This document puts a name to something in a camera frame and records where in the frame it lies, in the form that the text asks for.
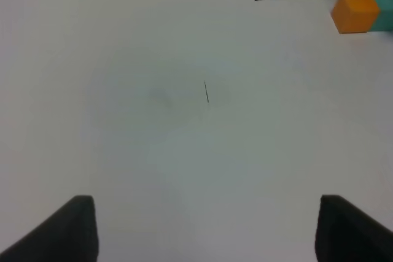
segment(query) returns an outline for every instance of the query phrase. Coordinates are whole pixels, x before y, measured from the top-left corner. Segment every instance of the orange cube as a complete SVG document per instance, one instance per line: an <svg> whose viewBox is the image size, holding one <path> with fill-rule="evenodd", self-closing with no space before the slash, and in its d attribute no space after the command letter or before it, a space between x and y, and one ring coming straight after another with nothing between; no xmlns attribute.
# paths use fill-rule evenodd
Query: orange cube
<svg viewBox="0 0 393 262"><path fill-rule="evenodd" d="M332 10L332 18L340 34L368 32L378 14L375 0L337 0Z"/></svg>

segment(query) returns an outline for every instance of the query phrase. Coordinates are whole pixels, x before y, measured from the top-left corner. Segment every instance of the cyan cube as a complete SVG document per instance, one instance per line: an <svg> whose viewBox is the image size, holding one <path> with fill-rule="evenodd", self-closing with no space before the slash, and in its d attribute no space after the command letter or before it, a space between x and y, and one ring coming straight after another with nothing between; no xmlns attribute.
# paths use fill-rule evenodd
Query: cyan cube
<svg viewBox="0 0 393 262"><path fill-rule="evenodd" d="M380 12L370 31L393 31L393 0L375 0Z"/></svg>

